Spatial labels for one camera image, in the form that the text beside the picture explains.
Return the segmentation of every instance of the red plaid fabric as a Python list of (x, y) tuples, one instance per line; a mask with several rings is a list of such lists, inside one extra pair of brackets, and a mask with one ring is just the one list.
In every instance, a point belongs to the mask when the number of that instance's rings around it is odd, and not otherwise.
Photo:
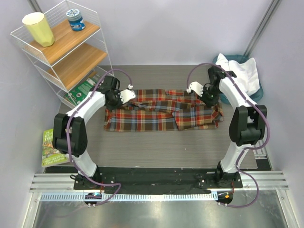
[(214, 129), (223, 120), (218, 104), (207, 108), (194, 94), (182, 90), (135, 90), (136, 98), (119, 109), (106, 109), (107, 131), (144, 132)]

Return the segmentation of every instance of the gray wall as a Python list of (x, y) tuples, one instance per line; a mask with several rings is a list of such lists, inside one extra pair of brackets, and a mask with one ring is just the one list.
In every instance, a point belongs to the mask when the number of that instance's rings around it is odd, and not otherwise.
[(256, 59), (271, 126), (269, 156), (283, 170), (303, 223), (304, 1), (282, 1), (252, 57)]
[(33, 175), (41, 167), (42, 132), (52, 128), (59, 99), (10, 32), (32, 10), (26, 0), (1, 2), (0, 227), (20, 227)]
[(98, 12), (114, 65), (167, 65), (242, 54), (271, 0), (73, 1)]

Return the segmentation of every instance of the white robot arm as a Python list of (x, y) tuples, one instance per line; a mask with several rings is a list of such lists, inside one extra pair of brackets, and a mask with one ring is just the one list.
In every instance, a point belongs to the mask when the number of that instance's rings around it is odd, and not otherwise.
[(86, 150), (86, 123), (101, 107), (106, 106), (108, 109), (113, 110), (136, 97), (132, 90), (125, 89), (121, 92), (117, 90), (117, 83), (119, 83), (118, 79), (106, 76), (104, 82), (94, 92), (93, 96), (91, 96), (92, 92), (89, 92), (87, 97), (78, 106), (66, 114), (57, 114), (54, 121), (53, 146), (62, 153), (67, 153), (66, 124), (72, 114), (77, 111), (72, 121), (72, 127), (69, 129), (72, 159), (85, 175), (97, 182), (100, 181), (99, 168), (92, 161)]
[(225, 157), (218, 165), (218, 181), (222, 178), (226, 180), (233, 179), (231, 177), (238, 173), (237, 165), (242, 162), (249, 148), (253, 148), (257, 141), (264, 137), (265, 123), (252, 105), (255, 105), (265, 117), (267, 115), (266, 107), (257, 105), (242, 90), (242, 86), (239, 85), (235, 74), (232, 71), (228, 73), (231, 78), (226, 77), (224, 72), (213, 66), (208, 70), (209, 87), (202, 86), (198, 82), (192, 82), (187, 88), (188, 93), (194, 91), (198, 95), (198, 99), (203, 101), (208, 107), (217, 104), (219, 94), (223, 93), (235, 110), (229, 127), (231, 143)]

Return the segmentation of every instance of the laundry basket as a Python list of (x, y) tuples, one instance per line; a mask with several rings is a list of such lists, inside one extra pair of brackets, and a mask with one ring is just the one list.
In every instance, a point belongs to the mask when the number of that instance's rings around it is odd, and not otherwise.
[[(242, 56), (242, 55), (227, 55), (225, 57), (228, 61), (235, 60), (235, 61), (237, 61), (238, 63), (241, 63), (241, 64), (245, 63), (248, 60), (247, 57)], [(215, 64), (217, 62), (217, 60), (218, 60), (218, 57), (216, 56), (216, 57), (214, 57), (212, 63)], [(252, 94), (250, 96), (250, 98), (253, 101), (257, 102), (257, 101), (262, 99), (263, 95), (264, 95), (264, 91), (263, 91), (262, 85), (260, 83), (260, 89), (256, 93)], [(223, 103), (230, 104), (230, 102), (228, 101), (227, 97), (224, 94), (220, 94), (219, 97), (220, 97), (220, 99)]]

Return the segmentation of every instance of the black mounting plate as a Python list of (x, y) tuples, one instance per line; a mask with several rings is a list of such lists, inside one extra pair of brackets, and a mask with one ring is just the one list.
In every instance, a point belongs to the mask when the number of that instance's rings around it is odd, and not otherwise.
[[(104, 168), (100, 167), (102, 182), (121, 183), (120, 194), (203, 194), (209, 189), (231, 189), (231, 182), (216, 183), (215, 169), (181, 168)], [(238, 174), (233, 181), (234, 188), (242, 188)], [(100, 190), (100, 186), (75, 183), (75, 190)], [(106, 187), (105, 193), (113, 193), (116, 187)]]

